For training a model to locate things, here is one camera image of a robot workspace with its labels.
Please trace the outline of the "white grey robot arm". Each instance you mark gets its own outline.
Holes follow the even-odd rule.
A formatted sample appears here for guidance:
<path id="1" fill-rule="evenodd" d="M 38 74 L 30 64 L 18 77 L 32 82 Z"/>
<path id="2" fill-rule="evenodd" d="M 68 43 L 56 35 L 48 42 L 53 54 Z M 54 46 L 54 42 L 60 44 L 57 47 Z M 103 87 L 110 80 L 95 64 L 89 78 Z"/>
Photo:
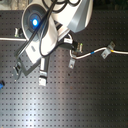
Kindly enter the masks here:
<path id="1" fill-rule="evenodd" d="M 13 67 L 16 80 L 27 76 L 40 66 L 39 84 L 46 85 L 50 54 L 58 45 L 65 44 L 76 50 L 74 43 L 60 43 L 72 31 L 87 27 L 93 0 L 33 0 L 24 10 L 21 19 L 26 42 L 14 53 L 17 63 Z"/>

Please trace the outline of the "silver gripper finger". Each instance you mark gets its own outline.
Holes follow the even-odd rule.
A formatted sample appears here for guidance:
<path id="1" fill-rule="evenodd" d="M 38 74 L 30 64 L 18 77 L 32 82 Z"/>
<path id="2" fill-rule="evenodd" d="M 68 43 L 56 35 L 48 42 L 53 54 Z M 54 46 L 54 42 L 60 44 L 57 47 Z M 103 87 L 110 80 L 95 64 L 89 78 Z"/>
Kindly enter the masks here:
<path id="1" fill-rule="evenodd" d="M 40 63 L 40 75 L 39 75 L 39 84 L 41 86 L 45 86 L 47 84 L 48 65 L 49 65 L 49 59 L 42 58 Z"/>

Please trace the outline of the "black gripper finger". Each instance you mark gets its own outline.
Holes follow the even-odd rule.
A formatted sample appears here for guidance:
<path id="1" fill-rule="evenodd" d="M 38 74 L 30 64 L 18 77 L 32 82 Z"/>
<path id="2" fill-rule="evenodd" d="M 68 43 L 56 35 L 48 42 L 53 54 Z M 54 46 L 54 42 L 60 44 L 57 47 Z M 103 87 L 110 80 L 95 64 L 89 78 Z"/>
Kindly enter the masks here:
<path id="1" fill-rule="evenodd" d="M 14 77 L 14 80 L 17 81 L 21 75 L 21 67 L 20 66 L 14 66 L 12 76 Z"/>

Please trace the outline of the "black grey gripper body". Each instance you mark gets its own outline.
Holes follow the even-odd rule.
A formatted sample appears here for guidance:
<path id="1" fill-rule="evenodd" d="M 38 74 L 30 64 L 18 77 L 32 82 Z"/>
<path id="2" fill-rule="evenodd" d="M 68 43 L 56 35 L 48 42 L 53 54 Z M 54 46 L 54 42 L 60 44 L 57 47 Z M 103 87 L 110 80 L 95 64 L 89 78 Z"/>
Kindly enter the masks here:
<path id="1" fill-rule="evenodd" d="M 39 52 L 39 43 L 38 42 L 31 42 L 30 45 L 25 50 L 29 60 L 32 62 L 32 66 L 29 69 L 26 69 L 22 60 L 18 59 L 17 65 L 21 67 L 22 72 L 25 76 L 30 74 L 37 66 L 40 66 L 42 57 Z"/>

